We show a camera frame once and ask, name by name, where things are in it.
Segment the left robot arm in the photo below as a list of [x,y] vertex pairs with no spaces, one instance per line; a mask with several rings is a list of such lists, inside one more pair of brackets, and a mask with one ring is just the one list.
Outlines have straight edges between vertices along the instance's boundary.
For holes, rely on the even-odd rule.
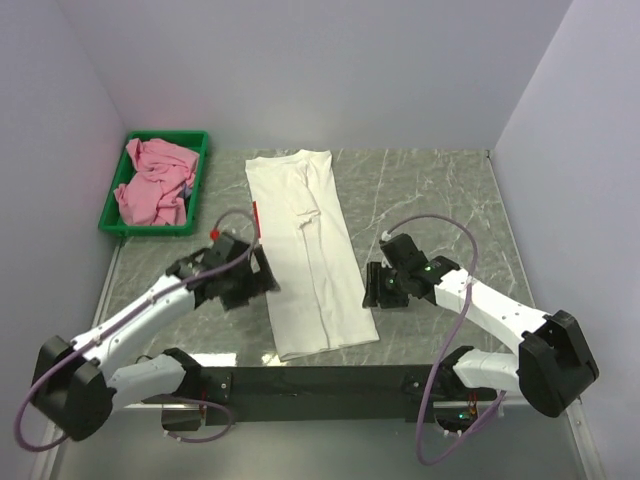
[[127,359],[165,326],[219,300],[224,310],[248,305],[279,285],[261,245],[224,231],[209,247],[173,262],[139,298],[97,327],[41,347],[31,404],[65,437],[82,441],[110,415],[157,396],[201,400],[202,366],[190,354],[169,348],[133,365]]

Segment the white t-shirt with red print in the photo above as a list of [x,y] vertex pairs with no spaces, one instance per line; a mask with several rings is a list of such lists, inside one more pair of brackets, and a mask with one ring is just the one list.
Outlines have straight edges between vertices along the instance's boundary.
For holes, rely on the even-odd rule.
[[376,342],[337,195],[332,155],[300,150],[245,163],[260,244],[280,286],[267,297],[283,361]]

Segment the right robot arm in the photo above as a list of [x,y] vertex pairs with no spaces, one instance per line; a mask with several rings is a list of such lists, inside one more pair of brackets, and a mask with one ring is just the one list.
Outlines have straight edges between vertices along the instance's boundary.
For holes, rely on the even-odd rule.
[[384,259],[367,266],[365,308],[404,308],[411,298],[460,314],[506,352],[463,346],[435,364],[434,389],[460,399],[476,389],[521,394],[539,413],[558,417],[599,377],[578,320],[518,303],[474,279],[456,262],[428,259],[407,234],[380,242]]

